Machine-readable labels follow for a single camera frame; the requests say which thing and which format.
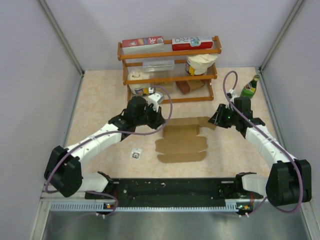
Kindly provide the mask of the brown cardboard box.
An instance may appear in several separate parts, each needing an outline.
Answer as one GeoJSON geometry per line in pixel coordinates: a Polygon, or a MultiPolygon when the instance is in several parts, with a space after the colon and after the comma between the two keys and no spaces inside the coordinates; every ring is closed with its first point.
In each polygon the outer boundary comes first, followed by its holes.
{"type": "Polygon", "coordinates": [[[210,117],[172,118],[155,141],[157,158],[164,164],[201,162],[207,156],[207,138],[200,130],[215,130],[210,117]]]}

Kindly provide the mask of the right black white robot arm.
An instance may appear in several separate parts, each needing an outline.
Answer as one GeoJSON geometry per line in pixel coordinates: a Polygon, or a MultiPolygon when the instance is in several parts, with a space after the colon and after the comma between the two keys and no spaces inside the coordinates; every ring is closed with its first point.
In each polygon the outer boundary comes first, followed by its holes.
{"type": "Polygon", "coordinates": [[[309,202],[312,199],[312,169],[310,163],[298,160],[274,138],[266,124],[253,116],[248,97],[227,94],[228,104],[219,104],[209,123],[235,129],[250,142],[270,168],[268,177],[247,172],[237,174],[233,192],[245,198],[251,192],[267,197],[274,206],[309,202]]]}

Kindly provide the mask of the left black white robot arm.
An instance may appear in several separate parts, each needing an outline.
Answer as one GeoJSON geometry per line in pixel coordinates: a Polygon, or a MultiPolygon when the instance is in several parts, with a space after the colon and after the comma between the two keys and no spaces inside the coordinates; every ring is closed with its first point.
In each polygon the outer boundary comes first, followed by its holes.
{"type": "Polygon", "coordinates": [[[97,132],[77,144],[55,147],[44,172],[45,191],[59,192],[65,198],[77,192],[97,192],[102,198],[109,198],[114,191],[110,177],[101,171],[84,174],[82,168],[100,152],[136,134],[137,127],[157,130],[165,124],[160,107],[163,100],[164,96],[158,92],[147,98],[134,96],[120,114],[97,132]]]}

